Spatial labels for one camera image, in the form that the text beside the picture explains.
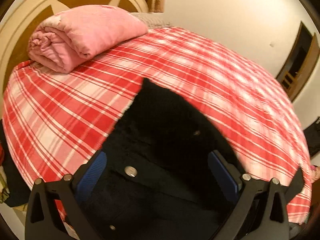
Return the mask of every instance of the bag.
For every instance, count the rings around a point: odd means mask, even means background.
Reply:
[[[320,116],[303,132],[307,140],[310,157],[312,157],[320,151]]]

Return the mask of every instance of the gray pillow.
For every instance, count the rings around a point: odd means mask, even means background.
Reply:
[[[139,20],[144,22],[149,29],[159,29],[173,27],[173,25],[168,21],[163,19],[160,15],[156,13],[131,13]]]

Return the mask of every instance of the black plastic bracket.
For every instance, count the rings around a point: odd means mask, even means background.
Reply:
[[[226,167],[239,190],[239,200],[228,219],[212,236],[211,240],[288,240],[289,222],[286,205],[301,192],[304,180],[299,168],[289,185],[282,186],[278,180],[263,181],[250,178],[243,179],[239,172],[216,154]],[[102,240],[94,227],[83,215],[74,193],[78,181],[98,154],[82,165],[75,176],[68,180],[34,184],[27,211],[25,226],[26,240],[73,240],[68,235],[58,212],[55,200],[61,200],[70,224],[81,240]],[[248,219],[254,207],[255,216]]]
[[[101,240],[78,206],[71,180],[34,184],[28,202],[25,238],[32,240],[74,240],[69,236],[55,204],[61,200],[69,221],[80,239]]]

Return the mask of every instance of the pink towel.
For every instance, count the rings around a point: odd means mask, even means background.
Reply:
[[[109,5],[84,5],[44,20],[28,43],[32,60],[54,71],[69,73],[76,66],[148,27],[127,11]]]

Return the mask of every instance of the metal rivet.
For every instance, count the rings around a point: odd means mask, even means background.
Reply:
[[[280,183],[280,181],[277,178],[273,178],[272,183],[278,185]]]
[[[249,174],[243,174],[242,179],[249,181],[251,179],[251,176]]]
[[[36,184],[36,185],[41,184],[41,182],[42,182],[42,179],[41,179],[41,178],[38,178],[38,179],[35,180],[35,184]]]
[[[127,174],[130,177],[135,177],[138,174],[137,170],[134,167],[131,167],[131,166],[126,166],[124,168],[124,172],[125,172],[125,174]]]
[[[71,174],[66,174],[63,176],[63,180],[65,181],[70,181],[72,179],[72,175]]]

